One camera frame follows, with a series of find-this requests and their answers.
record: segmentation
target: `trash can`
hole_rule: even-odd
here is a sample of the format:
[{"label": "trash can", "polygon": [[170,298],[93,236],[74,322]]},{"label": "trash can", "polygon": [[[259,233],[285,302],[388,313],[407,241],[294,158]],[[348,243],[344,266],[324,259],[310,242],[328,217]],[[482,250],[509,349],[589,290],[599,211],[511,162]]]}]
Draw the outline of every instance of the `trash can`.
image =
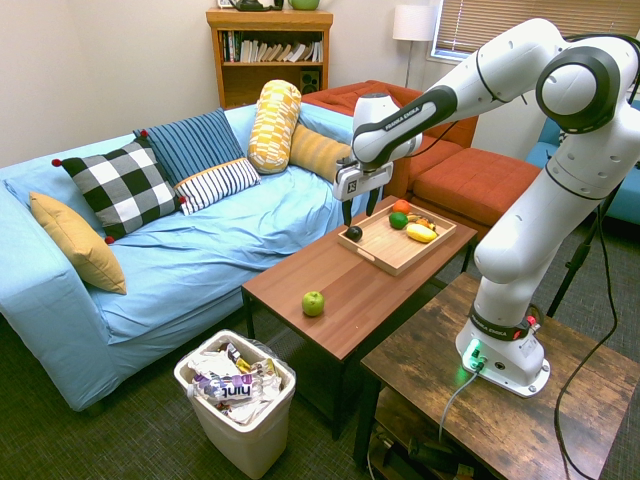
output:
[{"label": "trash can", "polygon": [[233,343],[249,364],[266,358],[273,359],[276,371],[282,378],[279,395],[248,425],[240,425],[231,420],[202,397],[190,396],[189,401],[215,447],[247,476],[258,479],[271,468],[287,445],[289,406],[295,391],[295,374],[290,367],[275,355],[267,354],[268,348],[260,348],[258,342],[248,340],[231,330],[221,330],[180,360],[173,373],[187,393],[196,374],[188,366],[191,356],[196,352],[216,351],[227,342]]}]

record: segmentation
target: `wooden table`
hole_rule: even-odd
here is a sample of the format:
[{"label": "wooden table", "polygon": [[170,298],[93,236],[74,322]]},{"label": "wooden table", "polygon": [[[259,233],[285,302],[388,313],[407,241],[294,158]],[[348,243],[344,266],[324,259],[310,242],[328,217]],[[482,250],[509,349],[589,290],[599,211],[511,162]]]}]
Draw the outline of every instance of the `wooden table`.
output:
[{"label": "wooden table", "polygon": [[[376,211],[395,200],[385,198]],[[362,214],[354,223],[364,218]],[[340,245],[338,234],[345,227],[339,227],[242,286],[249,337],[255,338],[251,303],[258,301],[338,362],[330,412],[334,439],[341,430],[342,379],[347,361],[413,293],[472,244],[476,231],[456,225],[454,235],[397,277]],[[310,318],[302,312],[301,301],[313,290],[325,297],[325,309],[320,316]]]},{"label": "wooden table", "polygon": [[[477,289],[476,279],[460,275],[364,357],[370,375],[354,450],[359,465],[366,458],[381,384],[437,425],[451,395],[470,378],[454,340]],[[498,478],[579,479],[570,466],[565,474],[553,413],[560,388],[596,342],[550,318],[537,337],[551,363],[544,389],[525,399],[478,378],[455,399],[444,430]],[[639,378],[637,363],[602,346],[563,397],[560,425],[567,450],[593,478],[602,472]]]}]

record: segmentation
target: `white wall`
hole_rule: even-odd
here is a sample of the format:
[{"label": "white wall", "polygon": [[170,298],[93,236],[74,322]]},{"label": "white wall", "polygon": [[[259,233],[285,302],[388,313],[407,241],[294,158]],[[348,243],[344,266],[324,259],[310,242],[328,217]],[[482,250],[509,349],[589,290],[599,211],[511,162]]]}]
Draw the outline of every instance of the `white wall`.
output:
[{"label": "white wall", "polygon": [[[394,7],[427,2],[320,0],[334,14],[330,86],[404,85],[409,42],[392,39]],[[205,20],[215,5],[0,0],[0,166],[218,107]],[[428,46],[414,44],[413,88],[425,90],[453,68],[427,61]],[[521,103],[483,115],[474,146],[523,158],[543,117]]]}]

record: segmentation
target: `window blinds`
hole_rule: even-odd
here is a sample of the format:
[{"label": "window blinds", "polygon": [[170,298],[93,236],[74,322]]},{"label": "window blinds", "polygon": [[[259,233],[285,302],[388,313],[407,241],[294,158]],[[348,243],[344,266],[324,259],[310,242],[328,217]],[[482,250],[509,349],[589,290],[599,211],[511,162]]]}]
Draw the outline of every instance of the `window blinds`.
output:
[{"label": "window blinds", "polygon": [[640,0],[444,0],[436,49],[472,53],[530,18],[545,18],[563,36],[618,33],[635,37]]}]

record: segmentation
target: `toy fruit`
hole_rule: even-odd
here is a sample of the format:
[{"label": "toy fruit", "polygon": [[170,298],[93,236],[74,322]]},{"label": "toy fruit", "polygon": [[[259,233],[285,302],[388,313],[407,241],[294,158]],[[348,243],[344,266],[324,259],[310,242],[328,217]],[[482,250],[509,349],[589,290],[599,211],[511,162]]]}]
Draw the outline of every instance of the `toy fruit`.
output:
[{"label": "toy fruit", "polygon": [[307,292],[302,297],[302,311],[310,317],[317,317],[324,310],[324,297],[320,292]]},{"label": "toy fruit", "polygon": [[349,227],[347,231],[344,232],[344,236],[349,240],[358,242],[362,238],[362,229],[358,226]]},{"label": "toy fruit", "polygon": [[402,212],[394,212],[389,215],[389,223],[396,230],[402,230],[409,223],[409,219]]},{"label": "toy fruit", "polygon": [[407,235],[422,243],[429,243],[438,236],[438,234],[430,228],[418,223],[412,223],[407,227]]},{"label": "toy fruit", "polygon": [[434,232],[436,231],[436,224],[427,218],[419,218],[418,220],[416,220],[416,223],[418,225],[424,225],[425,227],[427,227],[430,230],[433,230]]},{"label": "toy fruit", "polygon": [[405,215],[409,215],[409,212],[411,212],[411,205],[406,200],[401,199],[397,200],[396,203],[393,204],[391,210],[393,212],[400,212],[404,213]]}]

